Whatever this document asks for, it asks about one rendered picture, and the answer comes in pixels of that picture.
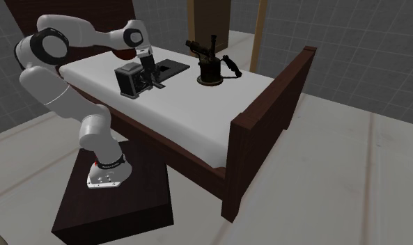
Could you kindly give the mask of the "dark red pillow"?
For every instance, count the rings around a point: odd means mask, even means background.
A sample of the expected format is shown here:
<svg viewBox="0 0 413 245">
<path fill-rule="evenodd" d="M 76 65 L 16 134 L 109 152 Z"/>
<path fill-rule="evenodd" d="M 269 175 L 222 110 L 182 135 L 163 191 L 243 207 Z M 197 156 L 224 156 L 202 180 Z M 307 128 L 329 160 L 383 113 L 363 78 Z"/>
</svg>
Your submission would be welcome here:
<svg viewBox="0 0 413 245">
<path fill-rule="evenodd" d="M 128 61 L 132 60 L 137 56 L 137 52 L 135 49 L 123 49 L 123 50 L 117 50 L 117 49 L 112 49 L 111 52 L 119 59 Z"/>
</svg>

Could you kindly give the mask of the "dark wood bed white mattress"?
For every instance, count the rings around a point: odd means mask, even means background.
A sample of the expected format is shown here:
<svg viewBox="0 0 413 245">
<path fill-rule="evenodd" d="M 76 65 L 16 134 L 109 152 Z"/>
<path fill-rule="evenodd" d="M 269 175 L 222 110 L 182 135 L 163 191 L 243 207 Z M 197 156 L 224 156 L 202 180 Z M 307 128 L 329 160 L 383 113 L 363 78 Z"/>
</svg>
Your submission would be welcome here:
<svg viewBox="0 0 413 245">
<path fill-rule="evenodd" d="M 130 0 L 92 7 L 89 0 L 42 0 L 54 11 L 32 12 L 28 36 L 37 33 L 41 15 L 67 15 L 90 22 L 107 33 L 137 19 Z M 218 86 L 197 82 L 197 55 L 153 47 L 155 64 L 165 59 L 190 68 L 131 99 L 120 94 L 114 70 L 132 60 L 117 58 L 108 47 L 70 47 L 57 74 L 81 96 L 109 109 L 111 135 L 143 143 L 164 163 L 222 201 L 221 215 L 234 221 L 244 193 L 295 112 L 315 56 L 305 47 L 274 79 L 241 71 Z"/>
</svg>

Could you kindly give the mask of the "black flat tablet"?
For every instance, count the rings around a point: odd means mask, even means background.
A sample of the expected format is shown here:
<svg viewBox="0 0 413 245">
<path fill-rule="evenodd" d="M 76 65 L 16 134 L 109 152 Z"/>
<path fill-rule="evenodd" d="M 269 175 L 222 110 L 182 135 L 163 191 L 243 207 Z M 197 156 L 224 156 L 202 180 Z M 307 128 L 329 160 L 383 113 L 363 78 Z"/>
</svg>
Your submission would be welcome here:
<svg viewBox="0 0 413 245">
<path fill-rule="evenodd" d="M 190 68 L 189 65 L 170 59 L 165 59 L 158 62 L 157 67 L 159 68 L 159 79 L 157 80 L 158 83 L 162 83 L 163 81 L 176 76 L 177 74 Z"/>
</svg>

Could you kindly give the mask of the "dark robot stand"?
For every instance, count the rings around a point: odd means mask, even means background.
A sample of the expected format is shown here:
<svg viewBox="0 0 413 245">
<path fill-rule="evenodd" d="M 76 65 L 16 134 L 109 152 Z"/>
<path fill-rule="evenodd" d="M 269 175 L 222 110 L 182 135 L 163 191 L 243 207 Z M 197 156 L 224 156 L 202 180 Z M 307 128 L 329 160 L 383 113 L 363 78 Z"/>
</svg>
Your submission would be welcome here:
<svg viewBox="0 0 413 245">
<path fill-rule="evenodd" d="M 120 146 L 132 174 L 116 188 L 88 188 L 86 177 L 95 155 L 78 152 L 52 226 L 66 245 L 100 245 L 174 224 L 163 157 L 136 141 Z"/>
</svg>

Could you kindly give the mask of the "dark brass blowtorch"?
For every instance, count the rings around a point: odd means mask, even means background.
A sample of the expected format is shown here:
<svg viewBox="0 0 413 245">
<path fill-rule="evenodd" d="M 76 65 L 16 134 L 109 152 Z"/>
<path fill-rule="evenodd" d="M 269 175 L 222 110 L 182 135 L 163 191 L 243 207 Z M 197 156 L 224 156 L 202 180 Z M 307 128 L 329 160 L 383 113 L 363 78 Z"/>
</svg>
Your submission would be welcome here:
<svg viewBox="0 0 413 245">
<path fill-rule="evenodd" d="M 242 76 L 241 71 L 234 61 L 228 55 L 223 55 L 222 58 L 217 58 L 215 54 L 216 35 L 211 35 L 211 47 L 207 48 L 200 45 L 198 42 L 187 40 L 185 45 L 190 48 L 190 51 L 197 55 L 198 65 L 201 73 L 197 77 L 197 82 L 204 86 L 218 86 L 224 79 L 237 79 Z M 221 62 L 225 62 L 228 69 L 235 73 L 234 77 L 223 77 L 221 75 Z"/>
</svg>

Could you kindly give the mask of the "black box grey top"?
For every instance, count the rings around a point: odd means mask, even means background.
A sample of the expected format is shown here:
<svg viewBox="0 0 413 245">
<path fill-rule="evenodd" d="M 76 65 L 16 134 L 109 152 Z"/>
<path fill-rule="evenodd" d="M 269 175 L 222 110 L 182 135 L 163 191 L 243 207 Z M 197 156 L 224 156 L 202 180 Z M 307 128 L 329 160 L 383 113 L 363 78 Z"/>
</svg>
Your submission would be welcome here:
<svg viewBox="0 0 413 245">
<path fill-rule="evenodd" d="M 143 66 L 139 63 L 131 62 L 114 70 L 120 94 L 122 96 L 136 99 L 145 90 L 139 87 L 139 75 L 143 72 Z"/>
</svg>

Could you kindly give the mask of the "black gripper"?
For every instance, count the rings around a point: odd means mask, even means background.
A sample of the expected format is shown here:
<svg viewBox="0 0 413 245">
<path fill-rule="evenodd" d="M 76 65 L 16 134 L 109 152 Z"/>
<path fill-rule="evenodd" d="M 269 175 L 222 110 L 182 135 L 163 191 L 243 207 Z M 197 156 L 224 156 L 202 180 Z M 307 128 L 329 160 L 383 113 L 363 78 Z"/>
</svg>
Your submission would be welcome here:
<svg viewBox="0 0 413 245">
<path fill-rule="evenodd" d="M 152 85 L 162 89 L 165 85 L 160 82 L 160 71 L 156 71 L 155 59 L 153 56 L 144 56 L 140 58 L 143 72 L 139 75 L 139 87 L 141 90 L 150 90 Z"/>
</svg>

